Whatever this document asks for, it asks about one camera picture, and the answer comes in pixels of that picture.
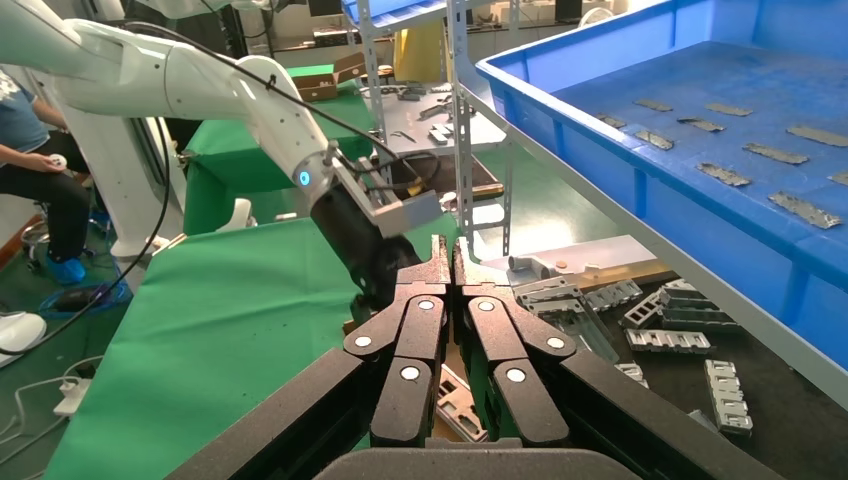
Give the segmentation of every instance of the green cloth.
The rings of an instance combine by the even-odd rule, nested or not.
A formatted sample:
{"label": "green cloth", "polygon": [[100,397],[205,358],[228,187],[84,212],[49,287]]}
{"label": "green cloth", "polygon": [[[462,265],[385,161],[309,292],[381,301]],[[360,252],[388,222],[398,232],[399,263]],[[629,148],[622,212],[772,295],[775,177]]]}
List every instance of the green cloth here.
{"label": "green cloth", "polygon": [[[453,245],[450,215],[408,235]],[[332,347],[356,287],[310,220],[190,237],[150,265],[47,480],[161,479]]]}
{"label": "green cloth", "polygon": [[[298,76],[326,67],[299,67],[289,71],[294,70],[292,76]],[[329,68],[332,72],[333,66],[329,65]],[[339,85],[338,90],[337,98],[313,102],[312,105],[361,130],[373,129],[374,119],[359,95],[356,82],[345,82]],[[371,144],[365,138],[320,115],[314,118],[328,139],[339,142],[339,148],[348,158],[371,154]],[[195,155],[189,165],[186,188],[183,230],[188,235],[212,232],[226,224],[233,215],[233,202],[237,197],[262,200],[265,197],[251,194],[294,186],[238,120],[203,122],[186,150]]]}

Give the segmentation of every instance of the black pants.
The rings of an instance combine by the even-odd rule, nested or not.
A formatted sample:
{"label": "black pants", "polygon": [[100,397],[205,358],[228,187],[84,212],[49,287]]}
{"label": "black pants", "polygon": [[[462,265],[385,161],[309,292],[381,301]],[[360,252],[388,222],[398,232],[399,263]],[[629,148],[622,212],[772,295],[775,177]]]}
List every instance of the black pants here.
{"label": "black pants", "polygon": [[[68,169],[89,173],[77,142],[70,134],[52,132],[50,140],[33,153],[58,153],[68,160]],[[0,193],[29,198],[47,205],[50,246],[47,256],[54,262],[79,257],[88,232],[90,195],[76,180],[63,173],[36,172],[15,165],[0,168]]]}

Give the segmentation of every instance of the hand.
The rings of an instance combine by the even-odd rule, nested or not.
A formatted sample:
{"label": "hand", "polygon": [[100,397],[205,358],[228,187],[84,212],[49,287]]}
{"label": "hand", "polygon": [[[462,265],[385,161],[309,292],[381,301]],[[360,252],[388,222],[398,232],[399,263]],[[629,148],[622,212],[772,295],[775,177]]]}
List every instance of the hand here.
{"label": "hand", "polygon": [[47,173],[61,173],[65,171],[65,165],[57,165],[52,158],[41,155],[40,153],[28,153],[26,158],[26,167],[30,170]]}

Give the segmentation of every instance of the robotic hand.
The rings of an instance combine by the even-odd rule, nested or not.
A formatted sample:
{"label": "robotic hand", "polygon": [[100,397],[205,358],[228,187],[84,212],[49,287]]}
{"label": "robotic hand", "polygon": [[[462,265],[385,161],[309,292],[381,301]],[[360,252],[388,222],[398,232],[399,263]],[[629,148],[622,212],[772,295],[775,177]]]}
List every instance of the robotic hand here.
{"label": "robotic hand", "polygon": [[[169,15],[200,13],[221,0],[148,0]],[[254,6],[266,3],[250,0]],[[267,57],[239,60],[191,45],[86,20],[62,20],[41,0],[0,3],[0,63],[53,78],[67,105],[132,117],[238,119],[306,195],[311,216],[364,294],[380,310],[397,270],[420,263],[402,234],[441,214],[434,192],[398,201],[373,169],[354,164],[318,128],[286,71]]]}

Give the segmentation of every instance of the blue shirt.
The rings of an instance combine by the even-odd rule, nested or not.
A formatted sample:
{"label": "blue shirt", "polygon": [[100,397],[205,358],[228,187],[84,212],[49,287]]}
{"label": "blue shirt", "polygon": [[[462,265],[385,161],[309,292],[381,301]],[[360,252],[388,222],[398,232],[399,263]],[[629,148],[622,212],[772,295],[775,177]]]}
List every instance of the blue shirt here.
{"label": "blue shirt", "polygon": [[50,138],[35,116],[35,96],[0,69],[0,145],[29,153]]}

